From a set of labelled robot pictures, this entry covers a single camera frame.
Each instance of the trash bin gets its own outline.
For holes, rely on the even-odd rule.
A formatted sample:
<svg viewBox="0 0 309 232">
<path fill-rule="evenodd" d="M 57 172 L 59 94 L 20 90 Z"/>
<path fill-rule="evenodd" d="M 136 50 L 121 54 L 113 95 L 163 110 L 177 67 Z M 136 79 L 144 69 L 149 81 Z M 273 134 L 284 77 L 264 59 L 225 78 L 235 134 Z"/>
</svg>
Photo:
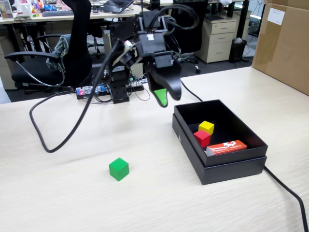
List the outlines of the trash bin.
<svg viewBox="0 0 309 232">
<path fill-rule="evenodd" d="M 230 58 L 228 61 L 235 63 L 238 61 L 241 61 L 243 51 L 245 50 L 245 46 L 247 45 L 246 40 L 242 40 L 242 43 L 234 43 L 235 39 L 233 39 L 231 52 L 230 52 Z"/>
</svg>

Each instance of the laptop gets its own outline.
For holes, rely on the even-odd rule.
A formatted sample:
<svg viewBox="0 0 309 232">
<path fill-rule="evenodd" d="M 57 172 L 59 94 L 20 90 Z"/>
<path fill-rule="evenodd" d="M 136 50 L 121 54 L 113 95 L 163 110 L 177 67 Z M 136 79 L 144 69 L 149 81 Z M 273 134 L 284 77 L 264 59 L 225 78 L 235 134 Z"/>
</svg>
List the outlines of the laptop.
<svg viewBox="0 0 309 232">
<path fill-rule="evenodd" d="M 100 7 L 104 12 L 112 12 L 118 14 L 133 3 L 133 0 L 108 0 Z"/>
</svg>

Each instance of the chair armrest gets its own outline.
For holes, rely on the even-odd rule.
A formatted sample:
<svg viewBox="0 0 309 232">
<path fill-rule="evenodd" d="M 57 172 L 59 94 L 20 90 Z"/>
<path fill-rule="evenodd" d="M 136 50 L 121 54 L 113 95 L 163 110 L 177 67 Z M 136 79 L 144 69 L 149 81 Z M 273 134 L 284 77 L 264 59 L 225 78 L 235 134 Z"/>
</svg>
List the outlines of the chair armrest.
<svg viewBox="0 0 309 232">
<path fill-rule="evenodd" d="M 42 40 L 49 38 L 49 37 L 60 37 L 60 36 L 61 36 L 61 34 L 41 35 L 41 36 L 38 36 L 36 39 L 42 41 Z"/>
<path fill-rule="evenodd" d="M 10 59 L 11 61 L 16 62 L 17 57 L 22 57 L 22 56 L 46 57 L 46 58 L 50 58 L 51 60 L 55 62 L 58 62 L 60 60 L 59 55 L 46 53 L 46 52 L 13 52 L 13 53 L 7 54 L 4 58 Z"/>
</svg>

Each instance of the red box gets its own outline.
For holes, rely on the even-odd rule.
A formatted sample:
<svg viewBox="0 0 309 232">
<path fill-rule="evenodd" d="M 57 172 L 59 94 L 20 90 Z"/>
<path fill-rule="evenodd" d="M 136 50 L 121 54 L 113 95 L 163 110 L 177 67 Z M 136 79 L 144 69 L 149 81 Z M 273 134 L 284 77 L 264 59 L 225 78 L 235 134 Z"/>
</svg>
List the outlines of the red box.
<svg viewBox="0 0 309 232">
<path fill-rule="evenodd" d="M 202 148 L 208 146 L 211 141 L 211 135 L 203 130 L 199 130 L 198 132 L 194 133 L 194 136 Z"/>
<path fill-rule="evenodd" d="M 218 156 L 224 153 L 247 149 L 247 145 L 239 140 L 208 146 L 206 149 L 207 156 Z"/>
</svg>

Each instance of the yellow cube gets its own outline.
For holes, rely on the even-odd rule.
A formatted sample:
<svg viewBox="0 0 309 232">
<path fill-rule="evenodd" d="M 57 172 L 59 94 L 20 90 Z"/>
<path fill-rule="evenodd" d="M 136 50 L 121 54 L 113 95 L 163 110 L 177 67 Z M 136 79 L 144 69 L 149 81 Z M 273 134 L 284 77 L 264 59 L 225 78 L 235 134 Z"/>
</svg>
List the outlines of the yellow cube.
<svg viewBox="0 0 309 232">
<path fill-rule="evenodd" d="M 206 121 L 203 121 L 201 124 L 199 124 L 198 126 L 198 130 L 199 131 L 205 131 L 206 133 L 212 135 L 213 134 L 213 128 L 214 128 L 214 125 L 210 122 L 206 122 Z"/>
</svg>

